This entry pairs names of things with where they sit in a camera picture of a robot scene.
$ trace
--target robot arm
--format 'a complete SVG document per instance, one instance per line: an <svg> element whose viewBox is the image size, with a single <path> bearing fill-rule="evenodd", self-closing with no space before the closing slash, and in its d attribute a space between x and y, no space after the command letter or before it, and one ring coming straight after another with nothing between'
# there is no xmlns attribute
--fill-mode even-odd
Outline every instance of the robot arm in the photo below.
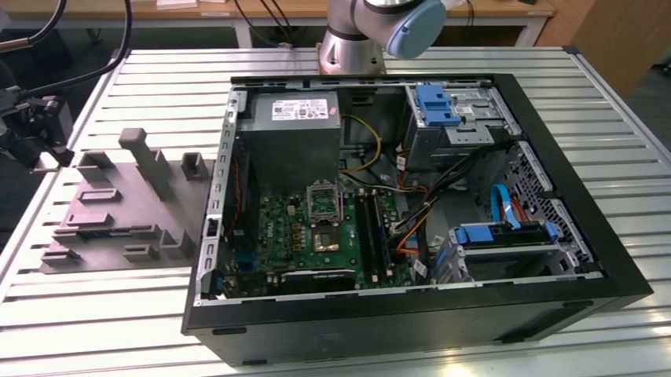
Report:
<svg viewBox="0 0 671 377"><path fill-rule="evenodd" d="M398 59L414 58L438 36L444 19L438 0L329 0L321 73L382 73L381 47Z"/></svg>

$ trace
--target wall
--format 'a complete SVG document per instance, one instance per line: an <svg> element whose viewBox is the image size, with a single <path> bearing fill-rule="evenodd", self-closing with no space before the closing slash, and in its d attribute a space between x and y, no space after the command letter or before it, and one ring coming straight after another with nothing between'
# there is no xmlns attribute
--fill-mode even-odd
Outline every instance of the wall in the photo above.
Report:
<svg viewBox="0 0 671 377"><path fill-rule="evenodd" d="M577 47L621 97L671 41L669 0L550 0L557 15L537 46Z"/></svg>

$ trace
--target gray plastic block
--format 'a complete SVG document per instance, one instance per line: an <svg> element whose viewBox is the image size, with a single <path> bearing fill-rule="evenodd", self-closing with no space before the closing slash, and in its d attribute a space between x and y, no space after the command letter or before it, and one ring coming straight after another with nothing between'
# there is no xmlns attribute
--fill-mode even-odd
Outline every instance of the gray plastic block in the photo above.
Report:
<svg viewBox="0 0 671 377"><path fill-rule="evenodd" d="M161 174L161 178L173 196L161 201L134 163L109 166L103 153L95 158L102 161L105 182L98 180L95 187L86 180L79 183L49 246L49 252L70 250L78 259L69 261L59 254L45 254L39 271L74 273L190 265L202 229L209 180L188 180L182 161L165 162L169 174ZM186 160L201 159L189 156ZM209 177L213 161L202 163ZM81 201L86 195L94 199ZM169 238L161 242L165 232ZM142 249L146 252L136 251L137 246L146 246Z"/></svg>
<svg viewBox="0 0 671 377"><path fill-rule="evenodd" d="M153 188L161 200L172 199L173 193L169 188L168 178L170 175L169 165L160 151L150 151L144 143L146 133L141 128L125 128L118 136L118 145L129 150L137 162L137 170Z"/></svg>
<svg viewBox="0 0 671 377"><path fill-rule="evenodd" d="M67 248L61 248L59 250L47 251L41 256L41 261L49 265L49 267L67 267L78 265L81 262L79 255Z"/></svg>
<svg viewBox="0 0 671 377"><path fill-rule="evenodd" d="M77 199L82 203L117 202L121 194L116 188L95 188L79 192Z"/></svg>
<svg viewBox="0 0 671 377"><path fill-rule="evenodd" d="M158 258L158 253L156 253L154 248L145 245L125 245L124 258L128 262L148 262Z"/></svg>
<svg viewBox="0 0 671 377"><path fill-rule="evenodd" d="M208 179L208 167L200 153L184 153L181 157L181 171L186 181Z"/></svg>
<svg viewBox="0 0 671 377"><path fill-rule="evenodd" d="M178 239L178 241L174 241L174 238L172 237L169 232L164 230L164 233L160 236L158 248L161 251L165 252L168 258L181 259L181 258L190 258L190 256L193 255L196 244L188 237L186 232L181 234L181 238Z"/></svg>
<svg viewBox="0 0 671 377"><path fill-rule="evenodd" d="M132 229L129 234L136 240L157 240L161 232L162 230L160 227L153 224L152 226L142 227L141 229Z"/></svg>
<svg viewBox="0 0 671 377"><path fill-rule="evenodd" d="M103 169L113 169L114 164L110 162L103 152L86 152L81 157L81 161L75 166L81 177L94 187L109 184Z"/></svg>
<svg viewBox="0 0 671 377"><path fill-rule="evenodd" d="M65 217L65 219L65 225L75 227L110 225L114 220L106 212L93 214L70 214Z"/></svg>

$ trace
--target slotted metal table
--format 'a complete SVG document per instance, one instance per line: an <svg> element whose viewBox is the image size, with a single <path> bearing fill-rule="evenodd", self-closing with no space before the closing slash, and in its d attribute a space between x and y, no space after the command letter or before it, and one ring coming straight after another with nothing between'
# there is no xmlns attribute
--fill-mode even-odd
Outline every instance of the slotted metal table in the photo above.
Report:
<svg viewBox="0 0 671 377"><path fill-rule="evenodd" d="M632 111L558 48L441 48L385 63L394 74L514 74L654 294L540 342L233 370L178 332L189 268L37 272L81 179L63 169L46 174L0 257L0 375L668 375L671 157ZM314 73L313 49L133 51L97 83L70 147L130 161L116 140L142 127L166 158L213 158L230 77Z"/></svg>

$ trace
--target blue drive bracket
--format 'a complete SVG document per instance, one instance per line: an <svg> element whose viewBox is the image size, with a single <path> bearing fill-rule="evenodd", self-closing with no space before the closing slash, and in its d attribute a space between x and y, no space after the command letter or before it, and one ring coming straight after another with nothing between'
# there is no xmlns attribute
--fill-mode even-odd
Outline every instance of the blue drive bracket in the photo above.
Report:
<svg viewBox="0 0 671 377"><path fill-rule="evenodd" d="M558 230L556 230L554 223L552 222L545 223L545 232L550 241L554 242L558 239Z"/></svg>
<svg viewBox="0 0 671 377"><path fill-rule="evenodd" d="M464 225L453 230L453 235L460 245L493 241L488 225Z"/></svg>
<svg viewBox="0 0 671 377"><path fill-rule="evenodd" d="M452 98L444 93L440 85L417 85L414 93L426 126L458 126L461 124L461 117L452 112Z"/></svg>

